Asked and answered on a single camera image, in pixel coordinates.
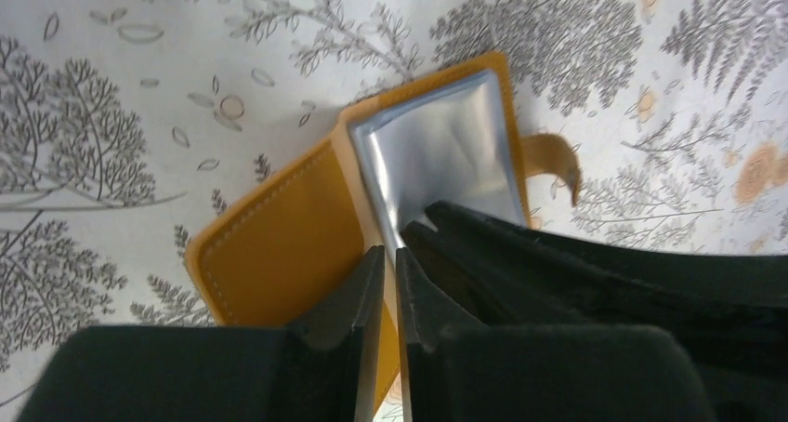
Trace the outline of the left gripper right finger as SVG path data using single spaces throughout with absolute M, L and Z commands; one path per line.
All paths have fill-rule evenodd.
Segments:
M 440 342 L 446 332 L 485 324 L 433 284 L 409 249 L 397 250 L 395 271 L 405 419 L 451 421 Z

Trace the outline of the yellow leather card holder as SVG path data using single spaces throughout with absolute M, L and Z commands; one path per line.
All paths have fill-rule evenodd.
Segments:
M 552 174 L 577 196 L 561 136 L 519 133 L 506 57 L 488 52 L 357 102 L 314 148 L 188 244 L 187 271 L 216 327 L 197 373 L 229 385 L 253 420 L 291 421 L 289 326 L 373 246 L 385 249 L 374 413 L 401 383 L 396 252 L 401 231 L 445 201 L 530 227 L 526 180 Z

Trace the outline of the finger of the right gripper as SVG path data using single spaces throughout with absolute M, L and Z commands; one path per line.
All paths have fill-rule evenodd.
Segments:
M 440 342 L 451 421 L 783 421 L 787 258 L 650 252 L 436 202 L 401 231 L 485 324 Z

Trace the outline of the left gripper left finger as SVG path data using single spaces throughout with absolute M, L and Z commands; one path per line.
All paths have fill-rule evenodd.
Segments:
M 385 249 L 371 247 L 289 329 L 291 421 L 369 421 L 382 314 Z

